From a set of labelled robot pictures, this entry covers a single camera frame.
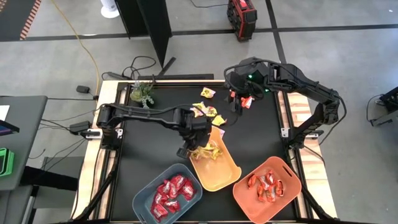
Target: yellow cable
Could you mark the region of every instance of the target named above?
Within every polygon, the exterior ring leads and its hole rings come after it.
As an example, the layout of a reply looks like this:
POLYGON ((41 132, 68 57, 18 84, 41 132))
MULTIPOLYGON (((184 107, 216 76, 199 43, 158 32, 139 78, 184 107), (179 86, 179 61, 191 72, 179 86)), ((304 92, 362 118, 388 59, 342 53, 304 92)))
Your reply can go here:
POLYGON ((75 29, 73 28, 73 26, 70 24, 69 20, 67 19, 67 17, 64 15, 64 13, 61 11, 61 9, 58 7, 57 3, 55 3, 54 0, 51 0, 52 4, 54 4, 54 6, 57 8, 58 12, 60 12, 60 14, 62 15, 62 17, 64 18, 64 20, 68 23, 68 25, 70 26, 70 28, 73 30, 73 32, 75 33, 76 38, 79 40, 79 43, 81 45, 81 47, 83 47, 83 49, 87 52, 87 54, 90 56, 91 60, 94 63, 95 66, 95 70, 97 73, 97 87, 95 89, 95 95, 98 96, 98 87, 100 85, 100 71, 98 69, 97 63, 94 60, 94 57, 92 56, 92 54, 87 50, 87 48, 83 45, 83 43, 81 42, 79 35, 76 33, 75 29))

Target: concrete floor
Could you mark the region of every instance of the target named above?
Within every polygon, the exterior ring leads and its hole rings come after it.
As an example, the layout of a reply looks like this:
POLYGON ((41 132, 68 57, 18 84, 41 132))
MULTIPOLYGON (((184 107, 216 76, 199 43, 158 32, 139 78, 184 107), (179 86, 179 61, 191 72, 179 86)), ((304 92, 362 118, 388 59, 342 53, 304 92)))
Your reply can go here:
MULTIPOLYGON (((229 29, 224 7, 194 8, 189 0, 166 0, 172 30, 229 29)), ((225 0, 194 0, 197 5, 225 0)), ((57 1, 79 34, 120 34, 120 18, 104 19, 98 0, 57 1)), ((270 28, 265 1, 255 0, 257 27, 270 28)), ((398 24, 398 2, 385 0, 272 0, 278 27, 356 26, 398 24)), ((49 0, 43 0, 29 37, 72 35, 66 22, 49 0)), ((374 95, 398 85, 398 29, 341 30, 280 33, 286 59, 305 75, 337 90, 345 99, 346 119, 322 146, 333 199, 342 220, 396 223, 398 220, 398 123, 372 127, 366 121, 366 103, 374 95)), ((138 55, 155 57, 150 38, 84 40, 100 72, 121 70, 138 55)), ((77 85, 95 89, 95 70, 77 40, 0 42, 0 71, 4 95, 47 95, 90 98, 75 91, 77 85)), ((170 39, 167 58, 177 61, 166 74, 214 73, 222 78, 225 67, 257 56, 279 60, 272 33, 256 33, 239 43, 233 34, 181 35, 170 39)), ((150 62, 141 60, 139 66, 150 62)), ((157 74, 157 65, 143 74, 157 74)), ((46 119, 63 119, 94 108, 84 101, 49 101, 46 119)), ((370 117, 383 113, 371 105, 370 117)), ((92 115, 63 122, 92 120, 92 115)), ((39 167, 44 156, 77 141, 59 130, 43 129, 37 135, 31 156, 46 148, 44 155, 29 160, 39 167)), ((85 144, 72 156, 84 156, 85 144)), ((69 208, 37 212, 35 223, 69 218, 69 208)))

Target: black partition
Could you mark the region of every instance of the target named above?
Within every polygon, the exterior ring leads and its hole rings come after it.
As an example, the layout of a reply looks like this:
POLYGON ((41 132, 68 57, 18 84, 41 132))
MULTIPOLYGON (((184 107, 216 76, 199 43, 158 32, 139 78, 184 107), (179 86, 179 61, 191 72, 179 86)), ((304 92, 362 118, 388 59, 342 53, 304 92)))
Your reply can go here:
MULTIPOLYGON (((200 96, 203 86, 199 84, 160 83, 162 86, 157 86, 154 90, 154 108, 162 109, 201 101, 207 106, 214 106, 219 114, 228 119, 228 125, 222 127, 226 131, 223 141, 237 166, 242 168, 241 178, 270 156, 278 156, 286 161, 280 138, 280 113, 273 93, 265 95, 261 101, 254 102, 251 108, 245 109, 243 116, 236 120, 237 116, 230 112, 227 102, 224 101, 229 91, 219 83, 204 84, 216 91, 212 99, 200 96)), ((190 161, 176 155, 182 143, 178 132, 165 129, 159 124, 139 121, 124 123, 118 177, 112 187, 112 198, 109 200, 112 222, 138 221, 132 210, 135 194, 172 164, 185 164, 195 174, 190 161)), ((179 221, 248 221, 233 198, 232 188, 233 184, 216 192, 204 190, 202 199, 179 221)), ((296 209, 292 202, 273 220, 294 220, 295 214, 296 209)))
POLYGON ((116 5, 129 37, 150 35, 163 68, 172 36, 165 0, 116 0, 116 5))

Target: black monitor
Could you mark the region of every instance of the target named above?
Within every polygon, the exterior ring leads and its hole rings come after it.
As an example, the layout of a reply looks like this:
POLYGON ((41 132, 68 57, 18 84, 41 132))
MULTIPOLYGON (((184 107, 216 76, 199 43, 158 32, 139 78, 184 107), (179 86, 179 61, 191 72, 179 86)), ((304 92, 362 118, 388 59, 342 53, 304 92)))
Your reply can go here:
POLYGON ((0 120, 0 136, 18 133, 19 128, 5 121, 0 120))

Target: blue plastic tray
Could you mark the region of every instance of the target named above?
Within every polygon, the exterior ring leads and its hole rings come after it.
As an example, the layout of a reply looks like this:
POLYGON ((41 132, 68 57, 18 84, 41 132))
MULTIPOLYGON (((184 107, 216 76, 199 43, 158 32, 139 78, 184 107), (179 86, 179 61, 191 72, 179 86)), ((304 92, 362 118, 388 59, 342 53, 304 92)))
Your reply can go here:
POLYGON ((132 209, 136 213, 139 221, 141 223, 158 223, 156 219, 150 212, 150 206, 154 199, 156 188, 163 184, 165 179, 170 180, 173 176, 177 174, 182 174, 184 177, 190 179, 193 184, 193 188, 197 191, 193 198, 188 202, 185 200, 183 195, 177 197, 177 201, 180 203, 181 210, 175 212, 174 214, 169 211, 167 217, 162 219, 160 224, 169 224, 178 220, 192 205, 197 203, 201 199, 203 193, 199 181, 191 173, 191 171, 183 164, 174 164, 170 166, 167 170, 156 177, 151 183, 136 194, 132 200, 132 209))

